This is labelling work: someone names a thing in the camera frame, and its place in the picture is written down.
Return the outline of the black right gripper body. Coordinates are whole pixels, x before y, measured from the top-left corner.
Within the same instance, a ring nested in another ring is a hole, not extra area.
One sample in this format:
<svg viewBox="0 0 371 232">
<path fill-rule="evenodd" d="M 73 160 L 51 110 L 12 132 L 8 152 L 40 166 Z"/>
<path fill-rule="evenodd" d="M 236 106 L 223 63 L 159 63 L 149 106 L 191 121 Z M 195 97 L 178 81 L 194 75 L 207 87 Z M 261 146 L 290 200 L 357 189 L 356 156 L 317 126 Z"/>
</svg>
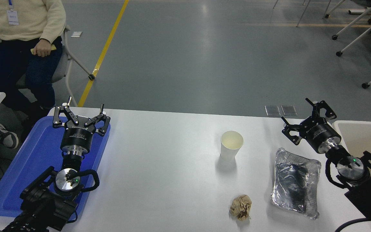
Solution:
<svg viewBox="0 0 371 232">
<path fill-rule="evenodd" d="M 325 154 L 340 144 L 341 136 L 325 120 L 308 118 L 301 122 L 301 128 L 301 137 L 318 154 Z"/>
</svg>

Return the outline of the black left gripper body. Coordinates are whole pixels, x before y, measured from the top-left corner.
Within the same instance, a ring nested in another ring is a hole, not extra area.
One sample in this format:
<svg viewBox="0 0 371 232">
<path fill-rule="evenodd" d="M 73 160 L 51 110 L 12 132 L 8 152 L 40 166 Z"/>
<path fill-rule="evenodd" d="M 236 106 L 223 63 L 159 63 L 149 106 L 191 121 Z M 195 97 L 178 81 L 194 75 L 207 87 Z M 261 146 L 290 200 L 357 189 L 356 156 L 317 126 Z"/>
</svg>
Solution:
<svg viewBox="0 0 371 232">
<path fill-rule="evenodd" d="M 68 120 L 65 125 L 63 139 L 60 145 L 62 151 L 68 151 L 73 146 L 83 148 L 83 151 L 90 151 L 96 127 L 90 125 L 85 127 L 84 124 L 89 120 L 88 117 L 77 116 L 78 125 L 74 125 L 72 120 Z"/>
</svg>

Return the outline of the person's left hand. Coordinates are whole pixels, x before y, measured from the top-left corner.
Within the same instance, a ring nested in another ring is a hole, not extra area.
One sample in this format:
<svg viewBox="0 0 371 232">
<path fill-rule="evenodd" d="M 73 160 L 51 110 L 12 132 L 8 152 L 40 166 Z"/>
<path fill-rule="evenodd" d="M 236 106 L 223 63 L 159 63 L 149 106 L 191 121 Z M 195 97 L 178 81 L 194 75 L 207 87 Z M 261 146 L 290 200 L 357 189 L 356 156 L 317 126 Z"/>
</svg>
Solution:
<svg viewBox="0 0 371 232">
<path fill-rule="evenodd" d="M 51 54 L 52 45 L 49 41 L 45 39 L 40 39 L 40 41 L 35 45 L 32 50 L 33 55 L 38 57 L 47 57 Z"/>
</svg>

